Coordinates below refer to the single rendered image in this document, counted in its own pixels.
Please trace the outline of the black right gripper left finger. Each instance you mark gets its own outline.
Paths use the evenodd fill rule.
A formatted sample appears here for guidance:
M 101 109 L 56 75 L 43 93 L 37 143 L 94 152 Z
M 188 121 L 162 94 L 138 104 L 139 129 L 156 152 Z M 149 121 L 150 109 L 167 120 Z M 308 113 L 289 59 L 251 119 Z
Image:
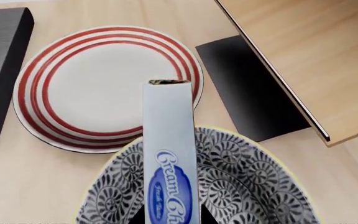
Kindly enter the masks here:
M 142 206 L 132 217 L 129 224 L 145 224 L 145 208 Z

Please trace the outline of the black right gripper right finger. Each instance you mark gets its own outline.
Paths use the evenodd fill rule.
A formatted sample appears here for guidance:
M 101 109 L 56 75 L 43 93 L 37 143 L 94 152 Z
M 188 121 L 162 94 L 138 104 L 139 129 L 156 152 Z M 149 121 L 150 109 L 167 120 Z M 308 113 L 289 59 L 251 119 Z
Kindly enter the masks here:
M 205 205 L 201 205 L 201 224 L 218 224 Z

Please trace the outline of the white cream cheese box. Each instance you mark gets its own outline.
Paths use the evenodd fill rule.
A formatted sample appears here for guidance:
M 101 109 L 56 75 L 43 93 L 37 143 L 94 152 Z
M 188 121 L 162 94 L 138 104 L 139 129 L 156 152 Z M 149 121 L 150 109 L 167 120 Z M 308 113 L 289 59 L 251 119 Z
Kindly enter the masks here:
M 143 88 L 145 224 L 201 224 L 192 83 Z

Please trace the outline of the black patterned white bowl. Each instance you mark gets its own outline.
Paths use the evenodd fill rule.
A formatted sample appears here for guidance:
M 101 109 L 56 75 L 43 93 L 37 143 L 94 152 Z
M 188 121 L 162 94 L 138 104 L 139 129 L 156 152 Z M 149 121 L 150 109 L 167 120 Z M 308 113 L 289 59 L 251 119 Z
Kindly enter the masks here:
M 195 129 L 200 203 L 218 224 L 323 224 L 291 173 L 263 147 L 222 129 Z M 143 145 L 104 166 L 73 224 L 130 224 L 143 211 Z

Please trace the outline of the red striped white plate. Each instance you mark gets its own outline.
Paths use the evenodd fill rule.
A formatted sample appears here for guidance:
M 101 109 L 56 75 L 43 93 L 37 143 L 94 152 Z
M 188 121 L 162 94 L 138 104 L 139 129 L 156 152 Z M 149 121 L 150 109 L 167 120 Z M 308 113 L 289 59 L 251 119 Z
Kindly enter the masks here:
M 33 136 L 66 151 L 116 152 L 142 135 L 142 85 L 187 80 L 199 102 L 194 54 L 159 31 L 92 27 L 52 42 L 21 70 L 12 104 Z

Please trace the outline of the light wooden cabinet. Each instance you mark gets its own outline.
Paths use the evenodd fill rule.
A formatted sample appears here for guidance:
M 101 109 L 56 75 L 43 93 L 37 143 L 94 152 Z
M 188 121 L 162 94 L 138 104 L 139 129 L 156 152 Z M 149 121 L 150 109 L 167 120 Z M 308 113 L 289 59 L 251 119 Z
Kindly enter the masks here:
M 215 0 L 328 146 L 358 136 L 358 0 Z

